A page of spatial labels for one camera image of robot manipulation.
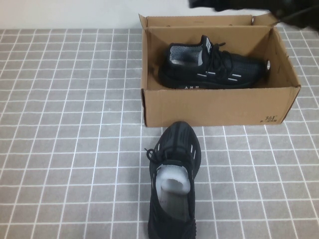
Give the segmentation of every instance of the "box lid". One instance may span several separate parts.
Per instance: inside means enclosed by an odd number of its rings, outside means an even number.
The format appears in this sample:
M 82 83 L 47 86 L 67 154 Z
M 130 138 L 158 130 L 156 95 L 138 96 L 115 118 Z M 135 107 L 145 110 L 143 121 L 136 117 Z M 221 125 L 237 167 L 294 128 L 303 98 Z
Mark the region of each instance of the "box lid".
M 147 16 L 139 14 L 143 29 L 147 27 L 167 26 L 251 26 L 273 25 L 277 20 L 270 14 L 260 16 L 252 15 L 226 15 L 226 16 Z

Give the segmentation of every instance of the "white wall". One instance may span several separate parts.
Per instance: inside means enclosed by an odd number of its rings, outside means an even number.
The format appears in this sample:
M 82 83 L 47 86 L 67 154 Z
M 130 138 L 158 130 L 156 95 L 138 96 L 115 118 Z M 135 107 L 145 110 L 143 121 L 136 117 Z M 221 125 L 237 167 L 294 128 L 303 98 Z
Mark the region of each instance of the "white wall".
M 140 27 L 148 15 L 262 14 L 189 9 L 188 0 L 0 0 L 0 29 Z

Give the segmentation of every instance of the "shoe upper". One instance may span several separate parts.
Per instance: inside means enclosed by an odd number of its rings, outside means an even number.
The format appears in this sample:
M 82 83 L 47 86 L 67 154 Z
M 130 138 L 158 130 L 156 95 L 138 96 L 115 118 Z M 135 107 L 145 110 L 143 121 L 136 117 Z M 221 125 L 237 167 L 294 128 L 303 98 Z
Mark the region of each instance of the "shoe upper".
M 204 35 L 199 44 L 171 44 L 162 70 L 175 80 L 225 87 L 254 83 L 266 76 L 266 62 L 220 51 L 224 44 L 212 44 Z
M 198 172 L 201 151 L 193 129 L 185 122 L 176 122 L 161 136 L 154 149 L 148 150 L 152 181 L 149 234 L 154 231 L 160 239 L 194 239 L 195 189 L 194 178 Z M 187 220 L 171 216 L 161 206 L 157 192 L 157 176 L 163 166 L 178 166 L 187 171 L 190 190 L 187 193 Z

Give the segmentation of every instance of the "black sole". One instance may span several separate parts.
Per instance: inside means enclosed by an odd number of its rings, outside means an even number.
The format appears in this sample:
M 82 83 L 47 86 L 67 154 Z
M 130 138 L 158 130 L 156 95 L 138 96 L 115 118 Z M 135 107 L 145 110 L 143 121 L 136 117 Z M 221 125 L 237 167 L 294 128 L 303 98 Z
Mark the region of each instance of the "black sole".
M 221 89 L 245 89 L 252 87 L 256 82 L 248 82 L 241 85 L 222 85 L 211 82 L 187 82 L 187 81 L 177 81 L 169 76 L 167 76 L 162 67 L 159 68 L 159 81 L 160 83 L 171 89 L 210 89 L 210 90 L 221 90 Z

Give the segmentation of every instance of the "sneaker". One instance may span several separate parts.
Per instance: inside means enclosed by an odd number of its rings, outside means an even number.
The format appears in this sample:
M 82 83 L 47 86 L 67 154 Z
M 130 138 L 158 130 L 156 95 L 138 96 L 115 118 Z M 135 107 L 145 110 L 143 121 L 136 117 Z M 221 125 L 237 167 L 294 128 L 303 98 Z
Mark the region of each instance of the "sneaker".
M 159 81 L 173 89 L 241 89 L 253 86 L 266 76 L 266 62 L 220 51 L 202 36 L 196 45 L 171 44 Z
M 194 178 L 201 151 L 194 130 L 185 122 L 171 125 L 147 150 L 152 181 L 150 239 L 195 239 Z

